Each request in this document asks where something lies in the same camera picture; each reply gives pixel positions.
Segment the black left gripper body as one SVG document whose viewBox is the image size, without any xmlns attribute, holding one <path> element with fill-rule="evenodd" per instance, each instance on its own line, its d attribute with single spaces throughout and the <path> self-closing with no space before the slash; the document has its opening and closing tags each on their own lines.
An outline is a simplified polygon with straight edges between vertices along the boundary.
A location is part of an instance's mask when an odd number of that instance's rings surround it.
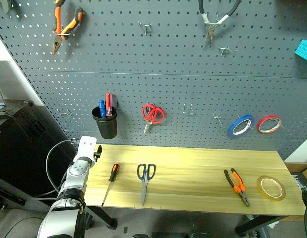
<svg viewBox="0 0 307 238">
<path fill-rule="evenodd" d="M 102 153 L 102 146 L 99 144 L 97 147 L 97 151 L 94 152 L 94 155 L 93 155 L 95 161 L 97 161 L 100 158 L 101 153 Z"/>
</svg>

